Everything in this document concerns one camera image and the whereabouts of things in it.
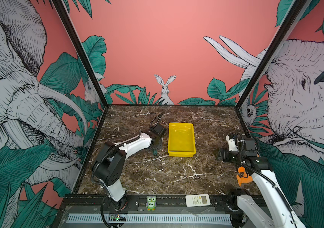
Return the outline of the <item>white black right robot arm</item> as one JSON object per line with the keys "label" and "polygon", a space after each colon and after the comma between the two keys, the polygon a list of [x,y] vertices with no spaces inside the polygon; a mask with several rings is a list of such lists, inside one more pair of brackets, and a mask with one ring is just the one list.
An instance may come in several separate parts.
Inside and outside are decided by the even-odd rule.
{"label": "white black right robot arm", "polygon": [[235,164],[239,184],[255,182],[269,210],[266,213],[247,191],[235,188],[227,195],[225,204],[234,228],[251,221],[257,228],[304,228],[284,195],[268,159],[261,155],[257,138],[241,133],[226,136],[228,148],[218,150],[218,160]]}

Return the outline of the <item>orange clip on right arm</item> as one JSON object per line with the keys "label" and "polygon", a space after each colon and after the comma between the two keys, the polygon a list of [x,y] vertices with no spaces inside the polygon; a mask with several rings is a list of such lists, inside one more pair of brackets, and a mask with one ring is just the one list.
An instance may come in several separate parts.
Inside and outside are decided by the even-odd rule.
{"label": "orange clip on right arm", "polygon": [[253,178],[246,172],[246,169],[244,167],[238,167],[237,172],[238,173],[236,175],[236,179],[238,181],[239,187],[241,187],[242,184],[253,182]]}

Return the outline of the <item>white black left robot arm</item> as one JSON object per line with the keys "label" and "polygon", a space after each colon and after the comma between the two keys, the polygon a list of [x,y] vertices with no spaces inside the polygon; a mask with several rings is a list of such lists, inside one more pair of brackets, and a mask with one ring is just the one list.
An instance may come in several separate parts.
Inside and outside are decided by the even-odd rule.
{"label": "white black left robot arm", "polygon": [[123,142],[106,142],[91,168],[91,182],[100,185],[113,201],[117,203],[123,201],[126,192],[120,177],[126,160],[144,149],[156,151],[164,135],[164,130],[159,134],[155,131],[146,131]]}

